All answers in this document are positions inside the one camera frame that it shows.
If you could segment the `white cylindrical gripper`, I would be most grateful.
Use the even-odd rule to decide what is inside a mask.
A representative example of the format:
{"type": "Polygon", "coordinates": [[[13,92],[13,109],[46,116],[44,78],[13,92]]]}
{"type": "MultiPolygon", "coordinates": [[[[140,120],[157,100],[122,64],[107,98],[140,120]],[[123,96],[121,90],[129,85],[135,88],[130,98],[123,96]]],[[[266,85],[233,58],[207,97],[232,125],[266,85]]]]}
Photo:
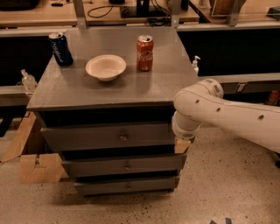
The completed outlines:
{"type": "Polygon", "coordinates": [[[191,118],[181,115],[176,111],[171,120],[172,131],[175,134],[174,152],[176,154],[184,153],[191,142],[193,142],[201,122],[194,121],[191,118]]]}

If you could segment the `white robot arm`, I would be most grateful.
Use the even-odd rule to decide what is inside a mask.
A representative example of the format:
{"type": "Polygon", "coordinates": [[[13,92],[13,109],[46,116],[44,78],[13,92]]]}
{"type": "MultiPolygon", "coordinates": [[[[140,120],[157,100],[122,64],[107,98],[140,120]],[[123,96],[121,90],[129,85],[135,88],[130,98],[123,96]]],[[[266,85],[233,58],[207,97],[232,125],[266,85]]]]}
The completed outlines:
{"type": "Polygon", "coordinates": [[[179,138],[191,139],[202,123],[209,123],[280,153],[279,107],[227,101],[214,79],[181,89],[173,105],[172,130],[179,138]]]}

